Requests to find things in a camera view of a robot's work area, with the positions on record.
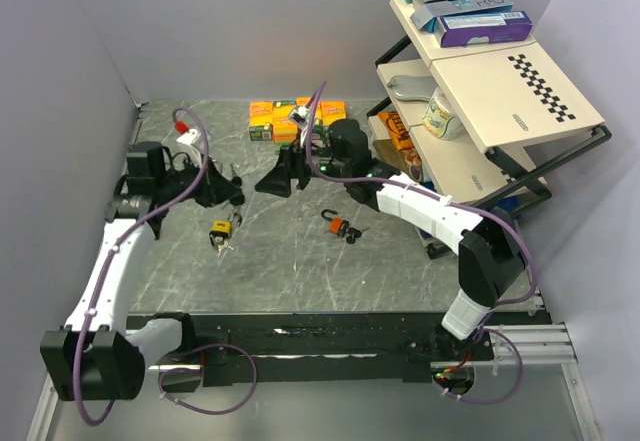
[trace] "orange box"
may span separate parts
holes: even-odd
[[[328,128],[332,123],[347,117],[347,108],[344,101],[322,102],[322,126]]]
[[[249,139],[271,141],[273,125],[273,103],[256,101],[249,105]]]
[[[295,101],[273,102],[273,141],[274,143],[293,141],[298,134],[298,126],[289,121],[289,113],[295,108]]]
[[[400,119],[397,111],[378,113],[378,118],[380,118],[382,124],[387,128],[389,136],[391,136],[391,142],[398,151],[415,147],[409,137],[409,131],[404,127],[404,123]]]

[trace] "metal frame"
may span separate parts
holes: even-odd
[[[429,383],[430,364],[459,360],[469,350],[467,344],[438,341],[444,314],[193,314],[192,320],[197,345],[223,342],[241,346],[253,355],[262,381],[402,379]],[[148,315],[132,315],[127,327],[140,329],[149,319]],[[551,318],[540,309],[533,313],[496,312],[492,322],[546,326]],[[474,347],[475,361],[493,363],[492,344],[485,333]],[[197,356],[183,360],[187,364],[198,361]],[[248,381],[248,368],[236,353],[213,351],[204,364],[203,386]]]
[[[408,35],[405,35],[402,39],[400,39],[400,41],[394,44],[376,60],[376,67],[380,64],[390,62],[411,44],[411,39],[409,39]],[[377,115],[380,111],[385,109],[390,104],[392,104],[392,101],[387,96],[367,112],[367,117]],[[472,203],[472,206],[477,206],[483,209],[491,209],[508,195],[512,194],[522,187],[526,187],[534,195],[533,199],[519,206],[511,214],[520,215],[526,211],[529,211],[534,206],[537,206],[538,204],[551,198],[551,191],[549,191],[549,189],[546,188],[538,180],[538,178],[551,171],[554,171],[555,169],[568,163],[572,159],[577,158],[578,156],[582,156],[587,151],[592,150],[593,148],[599,146],[610,138],[611,132],[606,126],[596,126],[592,129],[591,136],[588,139],[578,143],[572,148],[567,149],[565,152],[559,154],[558,156],[545,161],[533,171],[527,171],[500,147],[491,148],[485,153],[486,158],[496,166],[498,166],[501,170],[503,170],[505,174],[512,178],[512,180],[506,186],[494,191],[493,193],[485,196],[475,203]]]
[[[492,328],[500,330],[506,336],[511,339],[518,350],[520,351],[524,364],[527,366],[534,365],[560,365],[563,368],[565,374],[565,380],[567,390],[570,395],[572,405],[576,413],[576,419],[580,424],[583,439],[587,441],[600,441],[602,439],[598,430],[597,422],[589,398],[584,389],[584,382],[580,375],[579,367],[571,339],[567,332],[567,328],[564,324],[550,324],[550,318],[546,310],[542,305],[541,309],[537,312],[496,312],[493,317],[494,323]],[[333,316],[339,313],[323,313],[316,316]],[[443,313],[406,313],[408,315],[424,314],[428,318],[441,317]],[[227,314],[227,315],[212,315],[212,314],[195,314],[194,315],[198,324],[201,326],[208,325],[210,322],[216,319],[226,319],[236,323],[237,326],[250,325],[253,323],[265,323],[267,326],[273,324],[274,321],[294,320],[294,317],[299,317],[299,314],[294,313],[242,313],[242,314]],[[148,315],[133,314],[129,316],[128,324],[130,327],[140,326],[148,319]],[[205,338],[210,338],[211,333],[218,331],[221,326],[209,325],[208,333],[203,333]],[[499,337],[491,335],[491,345],[493,350],[494,359],[491,361],[471,361],[470,366],[493,366],[494,371],[499,369],[500,366],[513,366],[516,361],[513,353],[506,343],[501,342]],[[269,359],[272,362],[286,361],[287,358],[292,358],[292,355],[284,354],[263,354],[256,356],[257,360]],[[430,367],[432,369],[439,369],[454,365],[455,362],[432,362]],[[190,385],[193,389],[199,385],[199,372],[200,365],[193,363],[186,364],[156,364],[151,366],[149,373],[165,372],[176,367],[185,368],[190,370],[195,375],[193,380],[188,378],[189,374],[186,373],[186,377],[182,378],[178,386],[186,387]],[[47,376],[38,407],[36,408],[34,418],[29,430],[27,441],[46,441],[50,435],[50,430],[55,429],[55,423],[53,422],[56,409],[59,405],[59,398],[55,392],[51,380]]]

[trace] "gray wall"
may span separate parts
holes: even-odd
[[[372,99],[402,35],[387,0],[79,0],[137,101]],[[549,0],[514,0],[538,19]]]
[[[24,440],[38,346],[88,279],[134,106],[76,0],[0,0],[0,438]]]
[[[549,176],[554,197],[525,226],[545,300],[569,325],[606,440],[640,439],[639,7],[552,0],[536,30],[613,133]]]

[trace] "cable tie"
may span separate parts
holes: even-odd
[[[451,203],[453,202],[453,196],[451,196],[450,194],[447,196],[440,196],[440,199],[438,201],[443,207],[450,206]]]
[[[402,193],[400,194],[400,199],[404,198],[404,195],[409,191],[412,186],[420,186],[420,183],[416,183],[415,181],[410,181],[404,185],[402,188]]]

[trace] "checkered pattern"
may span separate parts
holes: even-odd
[[[568,119],[576,119],[575,115],[567,112],[568,108],[561,104],[560,98],[553,94],[553,89],[547,86],[547,82],[539,76],[538,71],[531,69],[531,63],[527,61],[524,54],[509,56],[509,61],[513,63],[513,67],[520,73],[520,76],[527,80],[527,86],[533,88],[533,94],[540,98],[540,102],[547,107],[551,114],[555,115],[556,121],[564,123]]]

